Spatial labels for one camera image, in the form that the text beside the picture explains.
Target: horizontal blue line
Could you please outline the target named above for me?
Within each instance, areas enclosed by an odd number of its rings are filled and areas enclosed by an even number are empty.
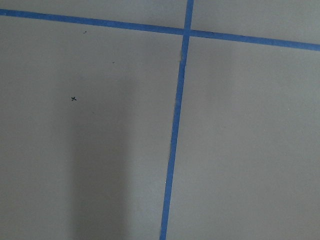
[[[0,8],[0,16],[19,17],[19,18],[27,18],[27,19],[41,19],[41,20],[56,21],[56,22],[103,26],[103,27],[110,27],[110,28],[139,30],[139,31],[147,31],[147,32],[154,32],[154,33],[174,34],[174,35],[184,34],[183,29],[175,28],[175,27],[156,26],[156,25],[139,24],[139,23],[131,23],[131,22],[121,22],[121,21],[110,21],[110,20],[85,18],[85,17],[77,17],[77,16],[44,14],[44,13],[37,13],[37,12],[30,12],[30,11],[7,10],[7,9],[1,9],[1,8]]]
[[[255,37],[255,36],[242,36],[242,35],[235,35],[235,34],[228,34],[228,33],[199,31],[199,30],[191,30],[190,36],[199,37],[199,38],[208,38],[208,39],[228,40],[228,41],[235,41],[235,42],[242,42],[242,43],[279,46],[279,47],[293,48],[293,49],[320,51],[320,44],[305,43],[305,42],[298,42],[298,41],[287,41],[287,40],[279,40],[279,39],[263,38],[263,37]]]

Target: vertical blue line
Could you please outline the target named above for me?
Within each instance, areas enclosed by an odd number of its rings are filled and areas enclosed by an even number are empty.
[[[182,47],[181,47],[181,61],[179,65],[179,74],[178,74],[178,82],[176,86],[175,106],[174,106],[174,114],[173,114],[173,122],[172,122],[170,157],[169,157],[169,162],[167,167],[165,190],[164,190],[160,240],[166,240],[167,238],[170,200],[171,200],[171,192],[172,192],[172,183],[174,178],[178,131],[179,131],[180,113],[181,113],[181,105],[182,105],[182,95],[184,91],[185,70],[186,70],[186,64],[187,64],[187,55],[188,55],[193,8],[194,8],[194,0],[187,0],[185,20],[184,20],[184,31],[183,31],[183,38],[182,38]]]

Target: blue tape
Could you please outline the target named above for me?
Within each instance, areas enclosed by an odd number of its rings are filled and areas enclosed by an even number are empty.
[[[199,30],[191,30],[190,36],[199,37],[199,38],[208,38],[208,39],[228,40],[228,41],[235,41],[235,42],[242,42],[242,43],[279,46],[279,47],[286,47],[286,48],[293,48],[293,49],[320,51],[320,44],[305,43],[305,42],[298,42],[298,41],[286,41],[286,40],[278,40],[278,39],[255,37],[255,36],[242,36],[242,35],[235,35],[235,34],[228,34],[228,33],[218,33],[218,32],[199,31]]]
[[[174,106],[172,134],[171,134],[171,143],[170,143],[170,157],[169,157],[169,162],[167,167],[165,190],[164,190],[161,231],[160,231],[160,238],[159,238],[160,240],[166,240],[167,238],[171,192],[172,192],[172,184],[174,179],[180,113],[181,113],[182,96],[183,96],[184,83],[185,83],[185,71],[186,71],[186,64],[187,64],[187,55],[188,55],[193,8],[194,8],[194,0],[188,0],[186,5],[184,33],[183,33],[182,47],[181,47],[182,59],[179,65],[178,82],[176,86],[175,106]]]
[[[64,23],[103,26],[103,27],[110,27],[110,28],[139,30],[139,31],[154,32],[154,33],[174,34],[174,35],[184,34],[183,29],[175,28],[175,27],[155,26],[155,25],[121,22],[121,21],[110,21],[110,20],[85,18],[85,17],[77,17],[77,16],[44,14],[44,13],[37,13],[37,12],[30,12],[30,11],[0,9],[0,16],[9,16],[9,17],[18,17],[18,18],[27,18],[27,19],[41,19],[41,20],[64,22]]]

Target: blue line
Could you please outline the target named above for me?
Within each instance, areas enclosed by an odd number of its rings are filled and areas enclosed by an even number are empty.
[[[166,240],[167,238],[171,192],[172,192],[172,184],[174,179],[180,113],[181,113],[182,96],[183,96],[184,83],[185,83],[185,70],[187,65],[187,55],[188,55],[193,8],[194,8],[194,0],[188,0],[186,4],[184,33],[183,33],[182,46],[181,46],[182,59],[179,65],[178,82],[176,86],[175,106],[174,106],[172,134],[171,134],[171,143],[170,143],[170,157],[168,162],[165,190],[164,190],[161,231],[160,231],[160,238],[159,238],[160,240]]]
[[[19,17],[19,18],[27,18],[27,19],[41,19],[41,20],[64,22],[64,23],[85,24],[85,25],[103,26],[103,27],[118,28],[118,29],[140,30],[140,31],[174,34],[174,35],[184,34],[183,29],[175,28],[175,27],[155,26],[155,25],[121,22],[121,21],[110,21],[110,20],[85,18],[85,17],[77,17],[77,16],[44,14],[44,13],[30,12],[30,11],[7,10],[7,9],[1,9],[1,8],[0,8],[0,16]]]
[[[279,47],[286,47],[286,48],[293,48],[293,49],[320,51],[320,44],[305,43],[305,42],[298,42],[298,41],[286,41],[286,40],[278,40],[278,39],[255,37],[255,36],[242,36],[242,35],[235,35],[235,34],[228,34],[228,33],[218,33],[218,32],[199,31],[199,30],[191,30],[190,36],[208,38],[208,39],[228,40],[228,41],[235,41],[235,42],[242,42],[242,43],[279,46]]]

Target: gray floor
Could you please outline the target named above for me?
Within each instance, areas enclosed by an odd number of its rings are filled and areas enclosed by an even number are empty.
[[[186,5],[0,1],[175,28]],[[191,28],[320,44],[319,21],[315,0],[195,0]],[[0,239],[159,239],[182,39],[0,16]],[[318,240],[320,52],[188,49],[166,239]]]

